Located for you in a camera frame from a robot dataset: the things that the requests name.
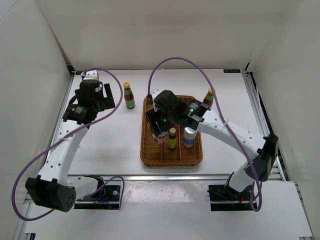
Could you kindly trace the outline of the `white-lid brown jar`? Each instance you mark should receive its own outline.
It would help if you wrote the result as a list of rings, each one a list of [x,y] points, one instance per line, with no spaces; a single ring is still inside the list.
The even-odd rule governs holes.
[[[156,136],[155,134],[152,134],[152,138],[154,140],[155,143],[157,144],[162,144],[166,141],[167,139],[167,134],[165,135],[160,135],[160,136]]]

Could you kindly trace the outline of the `small yellow bottle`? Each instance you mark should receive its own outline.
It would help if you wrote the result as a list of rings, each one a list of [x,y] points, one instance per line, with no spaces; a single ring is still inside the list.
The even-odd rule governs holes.
[[[168,148],[174,150],[177,147],[177,130],[172,127],[168,132]]]

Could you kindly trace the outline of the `red sauce bottle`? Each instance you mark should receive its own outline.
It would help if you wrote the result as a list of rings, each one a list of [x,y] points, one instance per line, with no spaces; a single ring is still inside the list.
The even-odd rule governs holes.
[[[136,103],[134,99],[134,95],[130,86],[130,83],[128,81],[123,83],[123,93],[124,93],[124,100],[125,105],[128,109],[132,110],[135,108]]]
[[[205,105],[209,106],[209,108],[211,108],[213,105],[215,91],[216,91],[215,88],[213,90],[212,90],[212,88],[209,88],[207,94],[205,95],[205,97],[202,101]]]

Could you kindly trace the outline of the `silver-lid bead jar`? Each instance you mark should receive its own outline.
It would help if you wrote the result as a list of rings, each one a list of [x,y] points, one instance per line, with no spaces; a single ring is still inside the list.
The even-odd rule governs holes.
[[[190,128],[185,127],[183,130],[183,138],[182,144],[185,148],[191,148],[196,141],[197,131]]]

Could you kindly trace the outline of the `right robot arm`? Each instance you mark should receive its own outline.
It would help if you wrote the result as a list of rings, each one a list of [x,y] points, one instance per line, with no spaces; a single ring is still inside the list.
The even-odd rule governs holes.
[[[224,188],[227,198],[236,200],[253,182],[268,180],[278,154],[279,138],[275,134],[250,133],[230,121],[223,121],[208,105],[195,99],[185,103],[170,90],[154,89],[149,97],[153,108],[146,112],[146,118],[154,138],[163,138],[171,128],[180,125],[210,135],[248,157],[229,178]]]

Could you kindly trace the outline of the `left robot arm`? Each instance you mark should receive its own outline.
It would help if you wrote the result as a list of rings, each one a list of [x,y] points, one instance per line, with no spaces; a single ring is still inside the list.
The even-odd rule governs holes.
[[[89,130],[88,123],[99,112],[113,109],[115,102],[108,83],[96,79],[83,80],[71,98],[60,126],[62,143],[50,151],[44,166],[25,188],[33,202],[41,207],[68,212],[75,201],[90,196],[100,200],[105,194],[103,178],[85,175],[77,180],[68,177],[77,149]]]

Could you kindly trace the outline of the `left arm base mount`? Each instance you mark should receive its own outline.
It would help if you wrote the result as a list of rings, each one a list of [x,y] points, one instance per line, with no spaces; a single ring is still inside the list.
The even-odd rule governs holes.
[[[78,180],[95,180],[98,192],[92,191],[74,203],[74,209],[77,210],[120,210],[123,202],[125,189],[125,180],[122,176],[113,176],[104,180],[98,175],[84,175]]]

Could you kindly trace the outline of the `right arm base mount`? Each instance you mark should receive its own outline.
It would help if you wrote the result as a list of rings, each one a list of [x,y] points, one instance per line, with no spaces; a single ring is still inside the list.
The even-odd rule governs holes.
[[[253,211],[258,208],[253,196],[253,186],[247,186],[242,192],[237,192],[224,184],[211,184],[207,190],[210,210],[213,212]]]

